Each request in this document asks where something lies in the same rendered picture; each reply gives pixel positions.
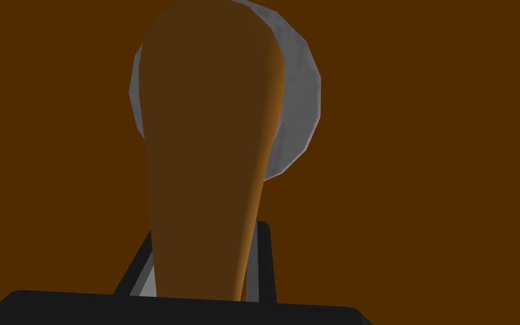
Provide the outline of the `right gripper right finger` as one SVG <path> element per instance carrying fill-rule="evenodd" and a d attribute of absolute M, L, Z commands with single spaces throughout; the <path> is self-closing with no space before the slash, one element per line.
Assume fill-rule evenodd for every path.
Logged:
<path fill-rule="evenodd" d="M 246 302 L 277 302 L 271 231 L 263 221 L 255 224 L 245 284 Z"/>

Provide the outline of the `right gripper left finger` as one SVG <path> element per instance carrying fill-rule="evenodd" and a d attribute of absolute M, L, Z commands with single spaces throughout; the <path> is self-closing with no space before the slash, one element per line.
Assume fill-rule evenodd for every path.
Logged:
<path fill-rule="evenodd" d="M 152 236 L 149 232 L 113 294 L 116 296 L 140 296 L 152 270 Z"/>

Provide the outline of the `brown door leaf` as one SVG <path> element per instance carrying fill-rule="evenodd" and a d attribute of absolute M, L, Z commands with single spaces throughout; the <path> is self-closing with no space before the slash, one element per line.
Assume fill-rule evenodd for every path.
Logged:
<path fill-rule="evenodd" d="M 251 0 L 321 117 L 266 182 L 277 299 L 520 325 L 520 0 Z M 115 291 L 148 231 L 133 56 L 173 0 L 0 0 L 0 300 Z"/>

